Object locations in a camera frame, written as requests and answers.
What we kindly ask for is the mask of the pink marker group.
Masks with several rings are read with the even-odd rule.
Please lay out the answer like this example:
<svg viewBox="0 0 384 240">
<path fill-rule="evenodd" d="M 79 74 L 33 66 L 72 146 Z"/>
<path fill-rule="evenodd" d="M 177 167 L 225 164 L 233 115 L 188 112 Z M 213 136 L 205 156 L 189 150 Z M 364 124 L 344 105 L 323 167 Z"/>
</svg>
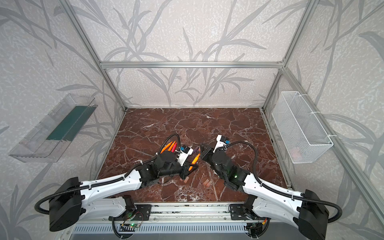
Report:
<svg viewBox="0 0 384 240">
<path fill-rule="evenodd" d="M 175 152 L 175 150 L 176 150 L 176 148 L 177 148 L 177 145 L 178 145 L 177 143 L 175 143 L 175 144 L 173 145 L 173 147 L 172 147 L 172 149 L 171 149 L 171 152 L 172 152 L 172 153 Z"/>
</svg>

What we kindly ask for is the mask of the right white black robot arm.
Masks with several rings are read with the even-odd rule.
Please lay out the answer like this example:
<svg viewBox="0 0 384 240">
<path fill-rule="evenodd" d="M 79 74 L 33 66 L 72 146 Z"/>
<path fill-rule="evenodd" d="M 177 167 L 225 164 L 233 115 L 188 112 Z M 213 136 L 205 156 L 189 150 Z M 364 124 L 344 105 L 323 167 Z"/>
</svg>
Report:
<svg viewBox="0 0 384 240">
<path fill-rule="evenodd" d="M 314 192 L 291 191 L 258 179 L 248 170 L 235 166 L 225 151 L 215 151 L 205 144 L 201 145 L 201 157 L 227 188 L 248 194 L 245 211 L 250 217 L 287 223 L 310 240 L 326 238 L 329 211 Z"/>
</svg>

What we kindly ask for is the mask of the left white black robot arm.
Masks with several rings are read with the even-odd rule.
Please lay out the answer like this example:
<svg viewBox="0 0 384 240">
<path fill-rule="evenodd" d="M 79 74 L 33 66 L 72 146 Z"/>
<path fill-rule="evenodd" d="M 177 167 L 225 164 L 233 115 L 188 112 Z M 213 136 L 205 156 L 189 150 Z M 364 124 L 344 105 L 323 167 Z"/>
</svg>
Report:
<svg viewBox="0 0 384 240">
<path fill-rule="evenodd" d="M 96 181 L 80 182 L 77 177 L 68 179 L 48 198 L 50 231 L 64 230 L 78 220 L 100 217 L 103 213 L 110 217 L 120 216 L 127 209 L 125 201 L 121 205 L 108 203 L 106 208 L 97 207 L 96 202 L 123 192 L 150 187 L 161 178 L 179 176 L 184 180 L 199 167 L 187 161 L 179 163 L 179 159 L 188 156 L 165 151 L 125 174 Z"/>
</svg>

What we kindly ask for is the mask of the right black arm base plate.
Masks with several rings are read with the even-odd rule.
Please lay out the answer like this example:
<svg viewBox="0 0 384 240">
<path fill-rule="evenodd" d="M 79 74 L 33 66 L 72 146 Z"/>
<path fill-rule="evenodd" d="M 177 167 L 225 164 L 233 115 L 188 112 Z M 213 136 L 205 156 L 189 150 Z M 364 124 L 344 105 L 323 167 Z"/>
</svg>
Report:
<svg viewBox="0 0 384 240">
<path fill-rule="evenodd" d="M 257 218 L 256 215 L 246 209 L 243 204 L 230 204 L 228 210 L 231 215 L 231 220 L 233 221 L 255 220 Z"/>
</svg>

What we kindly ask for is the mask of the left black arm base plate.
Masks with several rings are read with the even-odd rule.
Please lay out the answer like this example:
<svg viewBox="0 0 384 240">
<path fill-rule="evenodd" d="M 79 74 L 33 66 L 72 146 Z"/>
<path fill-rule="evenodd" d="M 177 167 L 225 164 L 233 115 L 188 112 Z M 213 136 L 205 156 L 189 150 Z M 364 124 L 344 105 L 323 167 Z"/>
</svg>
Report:
<svg viewBox="0 0 384 240">
<path fill-rule="evenodd" d="M 148 221 L 150 219 L 152 205 L 138 204 L 135 209 L 128 209 L 118 217 L 109 217 L 108 220 L 112 221 Z"/>
</svg>

